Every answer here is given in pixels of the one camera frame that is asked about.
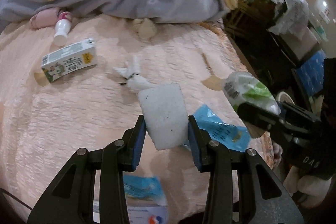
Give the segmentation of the large blue snack bag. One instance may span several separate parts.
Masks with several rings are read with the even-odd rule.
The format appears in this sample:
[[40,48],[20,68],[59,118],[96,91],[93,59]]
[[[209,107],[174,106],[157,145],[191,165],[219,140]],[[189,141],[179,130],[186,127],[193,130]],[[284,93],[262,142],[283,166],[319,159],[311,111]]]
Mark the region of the large blue snack bag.
[[206,130],[211,139],[228,149],[244,152],[251,140],[248,130],[242,126],[224,123],[207,105],[203,104],[194,113],[200,129]]

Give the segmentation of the green white plastic wrapper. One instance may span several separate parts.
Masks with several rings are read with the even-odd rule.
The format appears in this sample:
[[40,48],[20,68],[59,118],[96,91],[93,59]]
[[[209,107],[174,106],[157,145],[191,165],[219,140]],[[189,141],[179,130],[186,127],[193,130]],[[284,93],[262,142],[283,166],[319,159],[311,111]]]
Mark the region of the green white plastic wrapper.
[[222,90],[235,112],[246,102],[269,113],[281,112],[268,88],[249,72],[232,72],[223,81]]

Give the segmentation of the small blue wrapper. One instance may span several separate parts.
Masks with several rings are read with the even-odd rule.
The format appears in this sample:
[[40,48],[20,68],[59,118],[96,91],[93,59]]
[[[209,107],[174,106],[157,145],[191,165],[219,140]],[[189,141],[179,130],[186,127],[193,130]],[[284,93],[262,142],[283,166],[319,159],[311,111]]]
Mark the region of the small blue wrapper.
[[136,200],[150,201],[158,206],[167,206],[166,195],[157,176],[123,176],[123,186],[127,197]]

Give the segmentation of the white foam block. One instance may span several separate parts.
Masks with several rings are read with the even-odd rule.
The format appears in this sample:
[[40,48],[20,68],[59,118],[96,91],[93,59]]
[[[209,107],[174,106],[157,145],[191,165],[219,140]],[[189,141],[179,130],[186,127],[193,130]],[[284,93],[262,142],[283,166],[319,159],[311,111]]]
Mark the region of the white foam block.
[[148,134],[155,148],[171,149],[187,140],[188,115],[179,84],[165,84],[138,93]]

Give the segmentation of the white plastic trash bucket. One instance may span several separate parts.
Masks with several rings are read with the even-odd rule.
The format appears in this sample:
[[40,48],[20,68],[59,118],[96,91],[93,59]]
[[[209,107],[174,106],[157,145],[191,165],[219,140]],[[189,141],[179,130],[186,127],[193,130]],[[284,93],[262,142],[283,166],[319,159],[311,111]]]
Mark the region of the white plastic trash bucket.
[[287,103],[292,103],[294,104],[294,101],[292,100],[292,98],[290,97],[290,95],[284,91],[279,92],[276,95],[276,101],[278,102],[287,102]]

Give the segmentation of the blue patterned storage bag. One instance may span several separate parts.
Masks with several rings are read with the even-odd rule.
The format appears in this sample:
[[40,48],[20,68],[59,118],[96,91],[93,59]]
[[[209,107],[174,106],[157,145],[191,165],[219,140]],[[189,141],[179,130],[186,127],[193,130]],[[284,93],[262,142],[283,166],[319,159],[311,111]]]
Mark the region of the blue patterned storage bag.
[[324,51],[319,50],[300,68],[295,70],[308,97],[320,92],[323,88],[324,59],[326,59]]

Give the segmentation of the white crumpled cloth pile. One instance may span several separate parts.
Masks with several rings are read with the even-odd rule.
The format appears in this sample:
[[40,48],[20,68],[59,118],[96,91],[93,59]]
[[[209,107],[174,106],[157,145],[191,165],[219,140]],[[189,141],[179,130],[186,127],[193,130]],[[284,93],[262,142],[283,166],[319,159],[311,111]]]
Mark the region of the white crumpled cloth pile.
[[306,0],[271,0],[275,24],[268,28],[275,35],[291,34],[302,40],[309,21],[309,5]]

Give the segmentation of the wooden baby crib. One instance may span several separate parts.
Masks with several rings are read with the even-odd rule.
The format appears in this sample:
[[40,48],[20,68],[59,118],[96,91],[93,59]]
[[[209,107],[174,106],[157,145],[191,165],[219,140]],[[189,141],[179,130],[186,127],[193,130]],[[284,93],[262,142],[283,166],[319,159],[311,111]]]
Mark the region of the wooden baby crib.
[[238,0],[237,9],[223,18],[225,32],[230,36],[243,36],[254,29],[268,28],[273,9],[271,0]]

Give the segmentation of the pink quilted bedspread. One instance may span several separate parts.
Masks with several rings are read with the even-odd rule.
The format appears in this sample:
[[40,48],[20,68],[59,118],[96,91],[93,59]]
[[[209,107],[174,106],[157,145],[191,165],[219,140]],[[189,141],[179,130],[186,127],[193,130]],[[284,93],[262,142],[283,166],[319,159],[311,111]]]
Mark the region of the pink quilted bedspread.
[[26,22],[1,33],[1,188],[22,219],[78,148],[104,148],[135,125],[137,96],[114,72],[133,56],[151,83],[180,85],[189,114],[207,105],[222,121],[242,124],[223,92],[203,84],[211,74],[224,79],[245,70],[219,28],[160,24],[145,42],[128,20],[83,20],[67,42],[94,39],[97,64],[49,83],[41,63],[55,50],[53,35],[53,28],[32,30]]

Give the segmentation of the crumpled white tissue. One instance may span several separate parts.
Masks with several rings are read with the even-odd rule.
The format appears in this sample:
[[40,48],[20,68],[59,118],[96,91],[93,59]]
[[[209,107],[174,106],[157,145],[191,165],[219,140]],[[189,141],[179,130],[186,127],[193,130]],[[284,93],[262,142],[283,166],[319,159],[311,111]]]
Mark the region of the crumpled white tissue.
[[141,66],[137,56],[132,56],[124,67],[114,67],[114,71],[124,79],[125,85],[132,93],[139,93],[145,89],[156,87],[141,74]]

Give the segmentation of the milk carton box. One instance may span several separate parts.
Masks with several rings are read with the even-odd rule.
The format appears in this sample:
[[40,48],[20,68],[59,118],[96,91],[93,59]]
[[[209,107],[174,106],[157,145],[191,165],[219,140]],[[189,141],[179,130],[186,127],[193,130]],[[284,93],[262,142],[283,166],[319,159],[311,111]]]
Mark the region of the milk carton box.
[[82,40],[45,55],[41,69],[50,83],[97,64],[94,38]]

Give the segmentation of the cream knitted sock ball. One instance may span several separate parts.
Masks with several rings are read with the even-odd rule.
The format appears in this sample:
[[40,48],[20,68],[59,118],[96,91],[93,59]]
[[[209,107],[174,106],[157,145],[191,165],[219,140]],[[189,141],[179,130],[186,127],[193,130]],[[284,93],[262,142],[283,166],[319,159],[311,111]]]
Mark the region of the cream knitted sock ball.
[[157,33],[156,25],[150,19],[134,19],[132,22],[133,29],[141,39],[151,39]]

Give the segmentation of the grey-blue duvet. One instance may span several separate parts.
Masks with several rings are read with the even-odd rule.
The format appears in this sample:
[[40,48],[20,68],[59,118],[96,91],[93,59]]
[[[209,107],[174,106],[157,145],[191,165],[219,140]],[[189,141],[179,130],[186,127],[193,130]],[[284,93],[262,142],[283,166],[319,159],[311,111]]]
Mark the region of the grey-blue duvet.
[[78,18],[106,14],[182,24],[212,22],[230,10],[224,0],[1,0],[1,29],[55,7],[70,11]]

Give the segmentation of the white bottle red cap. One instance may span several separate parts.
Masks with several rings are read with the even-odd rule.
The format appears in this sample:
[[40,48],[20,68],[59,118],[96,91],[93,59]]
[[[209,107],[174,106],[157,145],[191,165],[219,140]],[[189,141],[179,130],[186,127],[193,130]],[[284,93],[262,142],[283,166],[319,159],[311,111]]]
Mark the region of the white bottle red cap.
[[68,33],[72,27],[72,14],[68,11],[62,12],[55,24],[55,34],[53,43],[58,47],[63,47],[68,38]]

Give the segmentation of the pink cloth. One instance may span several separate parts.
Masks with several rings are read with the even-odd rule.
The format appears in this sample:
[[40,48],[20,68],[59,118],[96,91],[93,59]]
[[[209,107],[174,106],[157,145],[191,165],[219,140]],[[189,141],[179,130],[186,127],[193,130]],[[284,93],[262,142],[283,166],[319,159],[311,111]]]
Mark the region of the pink cloth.
[[61,11],[62,9],[55,7],[38,12],[32,16],[29,21],[31,28],[38,30],[41,28],[55,26]]

